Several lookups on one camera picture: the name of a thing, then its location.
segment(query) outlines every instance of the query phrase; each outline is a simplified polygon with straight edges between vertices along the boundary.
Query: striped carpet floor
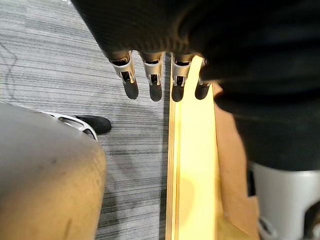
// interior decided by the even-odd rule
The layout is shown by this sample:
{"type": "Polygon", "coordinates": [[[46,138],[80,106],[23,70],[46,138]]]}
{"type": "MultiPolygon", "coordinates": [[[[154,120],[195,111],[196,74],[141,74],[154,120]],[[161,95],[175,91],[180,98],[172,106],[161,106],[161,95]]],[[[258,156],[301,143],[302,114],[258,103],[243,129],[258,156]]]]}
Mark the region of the striped carpet floor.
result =
{"type": "Polygon", "coordinates": [[[107,180],[97,240],[165,237],[170,57],[162,100],[153,102],[141,60],[133,54],[139,97],[126,97],[72,4],[64,0],[0,1],[0,101],[62,114],[107,117],[99,137],[107,180]]]}

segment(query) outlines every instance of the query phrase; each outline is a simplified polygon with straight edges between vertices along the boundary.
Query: robotic hand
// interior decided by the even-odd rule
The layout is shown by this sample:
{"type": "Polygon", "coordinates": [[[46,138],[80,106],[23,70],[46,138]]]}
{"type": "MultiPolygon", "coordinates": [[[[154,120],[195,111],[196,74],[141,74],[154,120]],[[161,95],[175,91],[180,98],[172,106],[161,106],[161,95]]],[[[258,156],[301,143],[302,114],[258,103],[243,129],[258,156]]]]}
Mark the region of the robotic hand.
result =
{"type": "Polygon", "coordinates": [[[193,56],[204,57],[195,95],[204,98],[213,81],[223,89],[215,101],[233,114],[252,163],[261,237],[319,237],[320,1],[72,2],[131,99],[138,96],[132,50],[154,101],[163,52],[172,53],[176,102],[193,56]]]}

